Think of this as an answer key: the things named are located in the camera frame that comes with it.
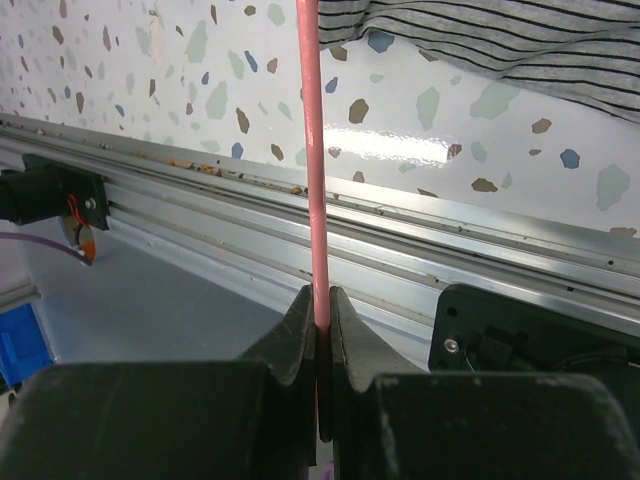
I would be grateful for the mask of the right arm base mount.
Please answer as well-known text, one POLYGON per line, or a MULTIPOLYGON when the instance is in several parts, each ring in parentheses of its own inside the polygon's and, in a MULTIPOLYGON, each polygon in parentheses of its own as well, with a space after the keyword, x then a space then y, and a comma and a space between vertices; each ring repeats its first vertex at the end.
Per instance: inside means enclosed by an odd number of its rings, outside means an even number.
POLYGON ((638 367, 639 340, 464 284, 438 298, 432 372, 576 372, 608 362, 638 367))

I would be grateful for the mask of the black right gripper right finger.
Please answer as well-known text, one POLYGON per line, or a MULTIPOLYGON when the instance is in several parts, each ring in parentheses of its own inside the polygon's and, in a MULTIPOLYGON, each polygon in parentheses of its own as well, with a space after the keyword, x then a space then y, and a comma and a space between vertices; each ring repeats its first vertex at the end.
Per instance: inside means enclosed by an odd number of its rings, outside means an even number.
POLYGON ((331 291, 338 479, 635 479, 639 366, 419 368, 331 291))

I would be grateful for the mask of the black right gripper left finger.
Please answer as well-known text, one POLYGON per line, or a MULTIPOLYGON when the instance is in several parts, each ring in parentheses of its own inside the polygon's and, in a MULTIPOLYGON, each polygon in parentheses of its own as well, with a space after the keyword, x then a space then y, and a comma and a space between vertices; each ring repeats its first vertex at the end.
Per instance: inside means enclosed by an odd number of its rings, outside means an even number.
POLYGON ((304 479, 316 462, 316 328, 302 288, 226 361, 66 364, 1 427, 5 479, 304 479))

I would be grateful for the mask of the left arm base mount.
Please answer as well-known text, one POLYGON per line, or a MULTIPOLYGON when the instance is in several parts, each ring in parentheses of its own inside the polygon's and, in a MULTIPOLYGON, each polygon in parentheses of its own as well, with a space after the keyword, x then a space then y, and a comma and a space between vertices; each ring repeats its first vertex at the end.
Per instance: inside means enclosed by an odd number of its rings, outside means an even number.
POLYGON ((3 220, 27 225, 71 216, 83 226, 108 229, 109 207, 101 175, 36 154, 24 154, 22 162, 22 171, 1 171, 3 220))

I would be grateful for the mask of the grey knitted garment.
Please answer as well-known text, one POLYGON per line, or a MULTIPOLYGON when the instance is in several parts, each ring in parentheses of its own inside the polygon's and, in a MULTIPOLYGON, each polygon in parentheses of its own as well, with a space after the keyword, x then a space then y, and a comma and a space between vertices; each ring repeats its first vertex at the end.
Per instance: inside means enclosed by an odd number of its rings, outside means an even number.
POLYGON ((380 32, 486 78, 639 121, 636 1, 321 1, 329 48, 380 32))

